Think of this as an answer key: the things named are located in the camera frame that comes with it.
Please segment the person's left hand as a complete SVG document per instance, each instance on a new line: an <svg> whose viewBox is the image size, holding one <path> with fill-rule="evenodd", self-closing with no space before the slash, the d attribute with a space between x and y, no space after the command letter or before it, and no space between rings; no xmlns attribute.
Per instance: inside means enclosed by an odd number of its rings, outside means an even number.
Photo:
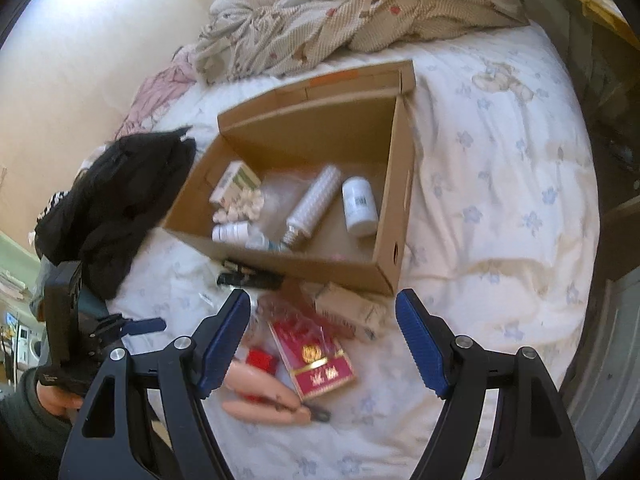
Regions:
<svg viewBox="0 0 640 480"><path fill-rule="evenodd" d="M45 386L38 382L37 398L40 405L55 417L68 417L69 411L78 411L84 398L55 386Z"/></svg>

